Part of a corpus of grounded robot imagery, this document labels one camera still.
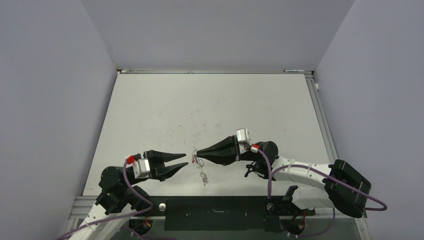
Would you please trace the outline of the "metal keyring plate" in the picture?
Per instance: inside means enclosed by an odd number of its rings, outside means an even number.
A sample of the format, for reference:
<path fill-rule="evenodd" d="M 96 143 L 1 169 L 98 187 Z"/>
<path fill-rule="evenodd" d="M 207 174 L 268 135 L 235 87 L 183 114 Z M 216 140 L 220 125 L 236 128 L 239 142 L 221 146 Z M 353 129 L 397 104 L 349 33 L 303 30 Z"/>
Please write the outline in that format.
<path fill-rule="evenodd" d="M 198 150 L 197 150 L 196 148 L 194 149 L 194 151 L 193 151 L 193 153 L 192 153 L 192 155 L 191 155 L 191 158 L 192 158 L 192 157 L 202 159 L 202 158 L 200 158 L 200 157 L 198 156 Z M 201 177 L 201 180 L 202 180 L 203 186 L 204 186 L 204 187 L 206 187 L 206 186 L 207 186 L 207 184 L 209 183 L 209 180 L 208 180 L 207 174 L 204 172 L 204 166 L 205 166 L 205 162 L 204 162 L 204 165 L 203 165 L 203 166 L 199 166 L 199 165 L 197 165 L 197 168 L 198 168 L 198 169 L 199 169 L 199 171 L 200 171 L 199 175 L 200 175 L 200 177 Z"/>

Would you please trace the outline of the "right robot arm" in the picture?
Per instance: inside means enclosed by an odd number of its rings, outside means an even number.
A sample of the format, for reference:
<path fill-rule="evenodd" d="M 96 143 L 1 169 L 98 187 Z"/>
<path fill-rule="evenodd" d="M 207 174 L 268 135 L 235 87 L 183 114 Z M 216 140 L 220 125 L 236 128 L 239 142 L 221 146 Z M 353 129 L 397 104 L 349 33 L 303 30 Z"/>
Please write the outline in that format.
<path fill-rule="evenodd" d="M 228 166 L 236 161 L 250 161 L 247 172 L 260 178 L 288 181 L 305 185 L 283 199 L 282 207 L 289 214 L 313 208 L 335 208 L 341 213 L 361 218 L 366 210 L 371 183 L 348 162 L 317 164 L 287 159 L 279 155 L 273 141 L 241 142 L 235 135 L 204 149 L 197 150 L 198 158 Z"/>

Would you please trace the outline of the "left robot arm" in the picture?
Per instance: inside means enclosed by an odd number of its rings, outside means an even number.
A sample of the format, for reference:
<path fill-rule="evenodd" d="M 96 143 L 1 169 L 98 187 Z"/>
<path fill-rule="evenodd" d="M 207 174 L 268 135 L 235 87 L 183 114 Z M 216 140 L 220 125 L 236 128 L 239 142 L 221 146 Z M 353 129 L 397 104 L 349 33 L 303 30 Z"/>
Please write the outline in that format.
<path fill-rule="evenodd" d="M 61 240 L 109 240 L 132 217 L 144 216 L 145 223 L 154 214 L 165 215 L 165 201 L 151 200 L 138 183 L 147 180 L 163 182 L 175 175 L 187 162 L 167 166 L 185 157 L 184 153 L 148 150 L 129 155 L 122 167 L 106 167 L 101 175 L 100 194 L 96 197 L 80 226 L 64 233 Z"/>

